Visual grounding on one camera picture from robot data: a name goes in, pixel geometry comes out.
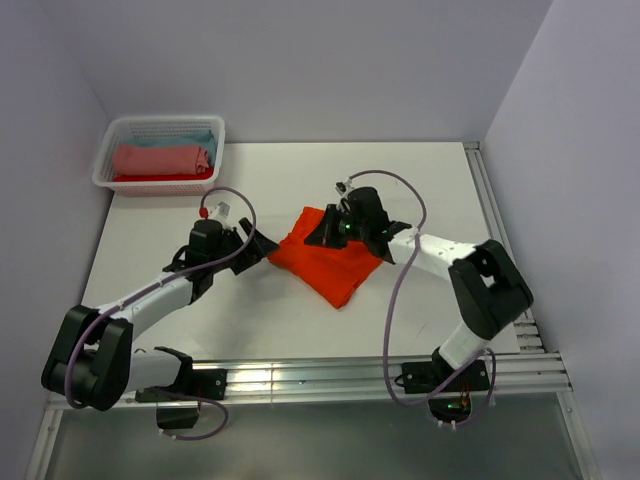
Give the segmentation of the rolled pink t-shirt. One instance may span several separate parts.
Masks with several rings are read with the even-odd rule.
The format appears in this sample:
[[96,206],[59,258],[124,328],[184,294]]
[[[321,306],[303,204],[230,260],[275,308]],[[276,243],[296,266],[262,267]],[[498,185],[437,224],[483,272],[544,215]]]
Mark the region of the rolled pink t-shirt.
[[198,145],[137,147],[120,145],[112,165],[121,176],[200,175],[209,168],[209,154]]

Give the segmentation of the white plastic mesh basket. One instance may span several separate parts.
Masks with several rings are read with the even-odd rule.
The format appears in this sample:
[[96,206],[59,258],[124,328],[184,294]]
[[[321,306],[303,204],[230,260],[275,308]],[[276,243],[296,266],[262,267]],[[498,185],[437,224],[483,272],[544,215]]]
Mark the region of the white plastic mesh basket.
[[[214,174],[206,181],[196,182],[114,182],[118,175],[112,157],[120,145],[129,145],[136,138],[156,138],[210,130],[217,142],[217,153],[209,159]],[[94,164],[92,181],[125,196],[192,196],[200,195],[214,186],[221,169],[225,143],[225,122],[215,115],[129,116],[116,119],[109,125]]]

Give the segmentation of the rolled light blue t-shirt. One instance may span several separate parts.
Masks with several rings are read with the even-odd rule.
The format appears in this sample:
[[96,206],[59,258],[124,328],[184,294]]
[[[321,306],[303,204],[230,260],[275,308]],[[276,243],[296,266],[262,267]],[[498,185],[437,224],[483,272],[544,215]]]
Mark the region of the rolled light blue t-shirt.
[[129,140],[128,144],[145,148],[197,145],[207,151],[210,160],[213,160],[217,153],[217,142],[210,130],[162,138],[136,138]]

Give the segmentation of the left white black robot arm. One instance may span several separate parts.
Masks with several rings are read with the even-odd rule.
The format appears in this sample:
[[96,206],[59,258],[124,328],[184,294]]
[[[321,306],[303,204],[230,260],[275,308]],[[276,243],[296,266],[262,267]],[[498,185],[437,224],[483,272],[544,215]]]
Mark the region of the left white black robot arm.
[[74,408],[99,411],[137,390],[187,397],[195,386],[193,358],[163,346],[138,352],[134,341],[166,316],[198,301],[217,273],[238,275],[278,249],[246,218],[237,227],[219,220],[196,221],[188,243],[153,282],[112,303],[76,305],[66,313],[41,374],[42,387],[65,396]]

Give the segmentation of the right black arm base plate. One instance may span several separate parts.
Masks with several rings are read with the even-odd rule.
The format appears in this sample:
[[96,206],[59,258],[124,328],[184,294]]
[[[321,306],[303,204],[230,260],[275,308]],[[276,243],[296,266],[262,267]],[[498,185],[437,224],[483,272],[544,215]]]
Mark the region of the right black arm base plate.
[[[401,373],[394,378],[396,386],[407,395],[430,393],[442,384],[453,371],[445,364],[434,361],[404,362]],[[487,391],[490,386],[489,374],[482,360],[475,360],[456,376],[444,389],[446,393]]]

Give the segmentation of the aluminium front rail frame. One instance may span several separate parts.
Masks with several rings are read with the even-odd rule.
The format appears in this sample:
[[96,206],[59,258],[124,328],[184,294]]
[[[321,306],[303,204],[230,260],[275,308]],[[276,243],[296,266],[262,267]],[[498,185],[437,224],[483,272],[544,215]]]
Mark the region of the aluminium front rail frame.
[[455,430],[392,403],[374,358],[231,362],[228,426],[180,442],[155,405],[100,413],[52,397],[30,479],[597,479],[601,472],[557,354],[503,355],[495,401]]

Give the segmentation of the orange t-shirt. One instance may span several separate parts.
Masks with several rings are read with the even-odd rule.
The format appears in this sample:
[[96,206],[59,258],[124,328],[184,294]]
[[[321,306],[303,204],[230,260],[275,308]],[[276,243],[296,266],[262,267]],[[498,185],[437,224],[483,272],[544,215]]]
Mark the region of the orange t-shirt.
[[359,242],[345,249],[306,245],[304,239],[320,224],[324,212],[305,206],[292,230],[268,260],[302,280],[335,309],[341,309],[383,261]]

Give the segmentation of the rolled red t-shirt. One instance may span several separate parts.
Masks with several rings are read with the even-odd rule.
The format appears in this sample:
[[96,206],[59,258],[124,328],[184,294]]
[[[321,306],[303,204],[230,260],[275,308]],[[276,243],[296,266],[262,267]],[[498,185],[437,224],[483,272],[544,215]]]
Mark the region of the rolled red t-shirt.
[[116,176],[113,181],[120,183],[127,182],[196,182],[196,181],[206,181],[211,178],[214,174],[213,168],[208,168],[204,170],[200,174],[190,175],[190,174],[173,174],[173,175],[142,175],[142,176],[126,176],[120,175]]

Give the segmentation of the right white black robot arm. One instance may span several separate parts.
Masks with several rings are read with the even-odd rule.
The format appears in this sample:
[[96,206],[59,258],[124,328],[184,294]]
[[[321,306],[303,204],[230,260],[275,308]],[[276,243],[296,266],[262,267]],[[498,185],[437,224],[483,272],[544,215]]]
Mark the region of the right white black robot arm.
[[435,383],[452,390],[490,342],[533,304],[533,294],[505,247],[489,239],[473,245],[423,234],[419,226],[392,220],[377,190],[360,187],[329,204],[309,246],[344,249],[362,243],[369,253],[403,269],[392,289],[383,334],[383,363],[389,360],[391,326],[401,284],[415,267],[450,282],[461,320],[431,357]]

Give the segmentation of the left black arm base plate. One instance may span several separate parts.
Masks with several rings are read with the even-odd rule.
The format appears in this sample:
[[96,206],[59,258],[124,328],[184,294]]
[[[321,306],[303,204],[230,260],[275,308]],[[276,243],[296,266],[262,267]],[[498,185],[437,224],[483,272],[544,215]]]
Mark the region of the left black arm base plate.
[[227,385],[226,369],[193,370],[168,387],[152,387],[135,394],[138,403],[223,400]]

